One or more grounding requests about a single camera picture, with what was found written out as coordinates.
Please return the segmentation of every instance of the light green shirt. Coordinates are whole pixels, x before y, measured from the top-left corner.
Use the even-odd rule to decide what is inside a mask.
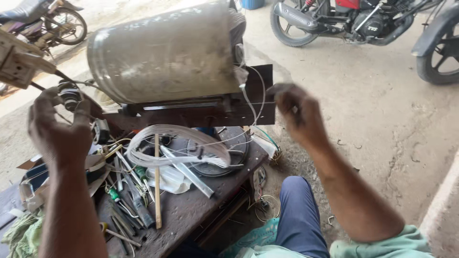
[[[419,230],[406,225],[396,237],[372,243],[335,241],[330,247],[331,258],[433,258]],[[304,258],[300,253],[280,246],[242,248],[236,258]]]

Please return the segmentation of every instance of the motorcycle exhaust pipe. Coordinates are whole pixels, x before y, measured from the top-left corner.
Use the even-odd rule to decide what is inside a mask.
[[[318,34],[327,31],[328,28],[319,24],[311,15],[311,12],[302,13],[293,7],[279,2],[274,7],[274,14],[284,18],[289,24],[308,33]]]

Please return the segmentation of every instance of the motorcycle rear shock absorber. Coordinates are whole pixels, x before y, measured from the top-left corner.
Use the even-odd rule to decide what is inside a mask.
[[[304,3],[307,7],[311,7],[315,3],[315,0],[305,0]]]

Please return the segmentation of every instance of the white wire coil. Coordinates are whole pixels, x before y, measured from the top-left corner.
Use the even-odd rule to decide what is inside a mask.
[[[137,148],[143,140],[155,136],[155,134],[177,135],[184,139],[194,140],[204,148],[203,153],[212,153],[216,155],[216,157],[202,156],[201,159],[196,156],[175,158],[153,157],[137,151]],[[213,163],[224,168],[231,164],[231,156],[228,152],[228,148],[223,142],[218,142],[213,137],[198,130],[171,124],[156,124],[142,129],[132,138],[127,150],[127,155],[131,162],[147,168],[167,166],[174,163]]]

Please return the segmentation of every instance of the motorcycle seat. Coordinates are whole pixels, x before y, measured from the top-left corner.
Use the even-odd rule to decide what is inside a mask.
[[[16,8],[0,12],[0,23],[36,21],[48,11],[50,1],[52,0],[23,0]]]

